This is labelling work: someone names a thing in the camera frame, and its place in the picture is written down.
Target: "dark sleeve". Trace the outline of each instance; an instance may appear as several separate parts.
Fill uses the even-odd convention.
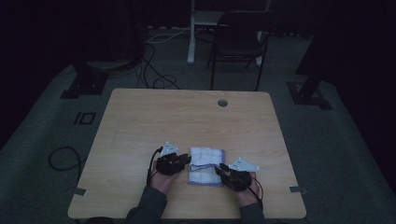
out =
[[[244,224],[264,224],[264,213],[258,203],[253,203],[239,208],[242,223]]]
[[[127,224],[158,223],[166,206],[166,195],[157,189],[145,186],[139,205],[131,209],[126,217]]]

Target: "wooden table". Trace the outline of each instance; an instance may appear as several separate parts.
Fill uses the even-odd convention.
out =
[[[87,192],[74,195],[68,215],[125,218],[140,200],[152,153],[166,141],[177,154],[223,148],[227,164],[242,157],[259,165],[265,216],[305,216],[301,193],[290,192],[298,184],[268,93],[129,89],[112,92],[78,182]],[[188,172],[169,192],[163,218],[239,218],[233,191],[189,185]]]

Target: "chair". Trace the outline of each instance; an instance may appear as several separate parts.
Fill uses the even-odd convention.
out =
[[[246,68],[262,56],[255,91],[262,78],[268,39],[276,29],[274,14],[267,11],[225,12],[215,28],[212,50],[206,68],[212,62],[210,90],[213,90],[216,62],[248,62]]]

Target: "gray carpet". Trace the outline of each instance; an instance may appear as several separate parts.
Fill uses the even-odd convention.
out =
[[[210,39],[206,34],[200,37]],[[151,64],[161,74],[176,77],[181,89],[209,90],[210,71],[205,65],[210,44],[197,40],[195,64],[187,65],[188,44],[185,35],[153,44],[156,54]],[[294,105],[290,98],[286,81],[304,81],[304,76],[296,76],[294,72],[308,45],[309,40],[300,37],[273,37],[259,88],[272,96],[297,180],[308,191],[303,195],[306,220],[268,222],[396,223],[395,195],[378,170],[335,87],[325,82],[319,87],[333,110]],[[147,59],[151,52],[147,47]],[[218,72],[215,90],[252,91],[258,68],[244,69],[243,64],[224,63],[218,66]],[[138,81],[139,74],[140,69],[112,73],[102,95],[82,95],[75,100],[60,99],[76,75],[71,66],[53,79],[0,151],[0,223],[75,223],[67,216],[67,209],[72,199],[69,190],[76,185],[78,170],[57,172],[51,169],[49,154],[58,147],[69,146],[75,148],[81,158],[86,158],[110,93],[115,88],[145,88]],[[151,84],[156,75],[148,70],[147,78]],[[75,124],[78,113],[93,112],[96,117],[91,125]],[[74,164],[76,158],[71,151],[65,151],[56,154],[54,162],[65,167]],[[188,221],[238,223],[237,220]]]

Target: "folded towel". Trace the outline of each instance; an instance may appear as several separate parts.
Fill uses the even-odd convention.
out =
[[[189,183],[222,187],[220,176],[216,174],[215,166],[225,161],[223,149],[210,147],[191,147],[191,163]]]

